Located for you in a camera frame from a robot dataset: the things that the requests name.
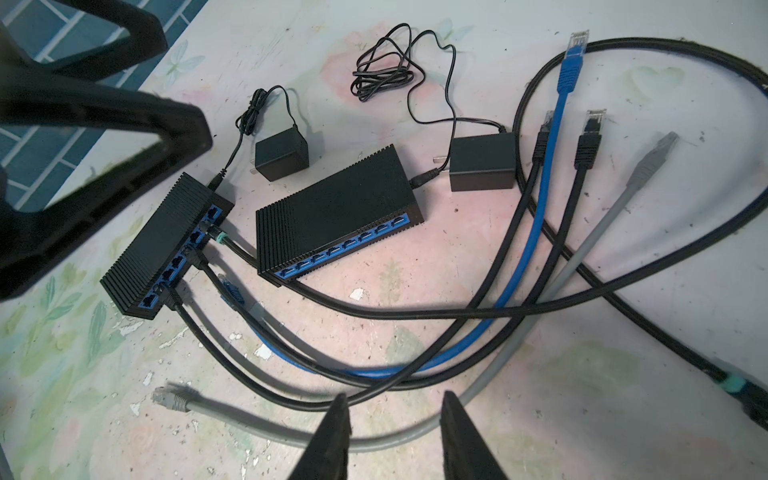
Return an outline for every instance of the table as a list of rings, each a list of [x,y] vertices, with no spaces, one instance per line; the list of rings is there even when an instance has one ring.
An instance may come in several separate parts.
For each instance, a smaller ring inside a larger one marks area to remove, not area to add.
[[[508,126],[525,83],[576,30],[589,28],[591,39],[685,37],[768,65],[768,6],[758,0],[428,1],[410,7],[402,0],[208,2],[148,78],[143,91],[204,111],[214,147],[185,168],[202,182],[229,157],[237,140],[234,119],[253,90],[276,83],[291,89],[299,129],[310,145],[310,168],[270,184],[249,173],[253,138],[247,139],[220,189],[236,203],[224,224],[233,238],[253,244],[255,209],[388,144],[396,146],[409,176],[432,168],[432,158],[445,154],[449,125],[413,122],[405,91],[365,104],[349,94],[356,57],[402,21],[433,28],[456,44],[451,94],[460,114]],[[414,94],[417,115],[446,115],[441,82],[448,55],[425,41],[415,56],[429,76]],[[544,112],[554,105],[555,79],[546,78],[525,118],[521,148],[527,161]],[[257,140],[290,125],[282,101],[276,98],[264,112]],[[689,58],[644,51],[593,54],[568,102],[547,214],[551,222],[564,208],[575,142],[591,108],[607,108],[607,121],[570,245],[584,239],[661,135],[674,130],[681,136],[668,164],[587,258],[603,279],[706,233],[768,182],[765,99],[754,88]],[[491,132],[481,125],[458,127],[459,135]],[[107,132],[59,196],[150,142],[139,134]],[[171,311],[161,311],[154,321],[124,318],[99,286],[176,177],[115,217],[33,290],[0,306],[0,431],[17,478],[287,477],[300,450],[152,405],[152,390],[166,382],[187,384],[285,425],[319,423],[320,415],[272,406],[225,375]],[[423,225],[319,269],[306,283],[347,301],[354,301],[353,290],[363,289],[359,304],[366,306],[466,303],[498,248],[519,192],[452,194],[443,174],[416,196]],[[530,224],[527,217],[521,231]],[[768,329],[760,305],[768,279],[767,233],[763,215],[707,252],[620,294],[703,354],[768,382]],[[500,278],[509,277],[519,258],[525,235],[518,237]],[[547,252],[542,240],[520,292],[530,289]],[[412,359],[447,325],[340,316],[263,282],[229,251],[208,246],[206,253],[215,270],[241,287],[249,306],[258,299],[307,342],[344,362],[373,366]],[[585,287],[572,280],[565,293]],[[490,298],[500,289],[495,286]],[[260,343],[204,276],[190,271],[183,291],[196,315],[210,319],[270,375],[314,392],[343,390],[275,356],[257,356]],[[485,364],[433,389],[388,393],[352,407],[353,434],[384,433],[431,415],[445,389],[462,391]],[[467,411],[509,478],[764,478],[768,472],[761,455],[768,447],[766,432],[709,379],[603,300],[547,315]],[[439,434],[351,455],[349,477],[441,478]]]

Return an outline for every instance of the blue ethernet cable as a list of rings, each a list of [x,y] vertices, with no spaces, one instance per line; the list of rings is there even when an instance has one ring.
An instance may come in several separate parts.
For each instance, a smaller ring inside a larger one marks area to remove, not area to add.
[[[541,236],[541,227],[544,224],[547,199],[549,196],[549,181],[552,173],[552,164],[554,162],[554,150],[558,142],[558,133],[560,131],[560,124],[562,122],[563,113],[565,111],[565,102],[568,99],[568,94],[570,94],[576,88],[576,80],[578,80],[578,76],[581,73],[581,66],[584,64],[584,53],[587,50],[588,38],[588,30],[580,31],[571,34],[571,39],[568,42],[568,49],[565,51],[565,57],[563,58],[563,62],[560,67],[560,76],[558,78],[557,87],[558,101],[554,107],[554,114],[551,119],[551,130],[549,139],[547,141],[544,165],[541,169],[541,183],[539,185],[536,216],[534,217],[531,232],[528,235],[528,240],[525,242],[525,248],[523,249],[523,253],[520,256],[518,265],[516,266],[512,277],[509,279],[509,282],[504,288],[504,291],[502,291],[502,294],[494,303],[494,308],[503,308],[506,306],[512,295],[517,290],[520,281],[522,280],[523,274],[525,274],[525,271],[531,262],[533,253],[536,250],[536,244],[538,243],[539,237]],[[229,283],[229,285],[232,286],[235,290],[237,289],[231,283]],[[421,369],[419,369],[419,371],[422,372],[424,370],[434,368],[445,362],[448,362],[451,359],[454,359],[456,356],[467,350],[467,348],[469,348],[475,341],[477,341],[482,336],[482,334],[488,330],[492,323],[493,319],[482,320],[464,338],[459,340],[450,348],[439,353],[433,359],[429,360]],[[279,358],[302,370],[309,371],[285,357],[279,350],[274,349],[268,342],[264,341],[264,339],[261,338],[258,333],[256,333],[256,335],[259,336],[264,345],[272,350]],[[364,376],[367,378],[385,378],[395,375],[401,368],[401,366],[392,366],[378,369],[349,369],[345,372],[351,375]]]

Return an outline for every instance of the ridged switch casing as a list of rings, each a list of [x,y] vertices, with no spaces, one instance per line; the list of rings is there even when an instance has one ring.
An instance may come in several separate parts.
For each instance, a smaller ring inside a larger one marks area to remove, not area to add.
[[[101,285],[124,315],[153,319],[162,307],[154,288],[176,286],[190,264],[182,253],[189,245],[203,248],[203,220],[220,225],[234,204],[182,174],[118,260],[101,278]]]
[[[279,286],[423,221],[389,145],[257,210],[259,275]]]

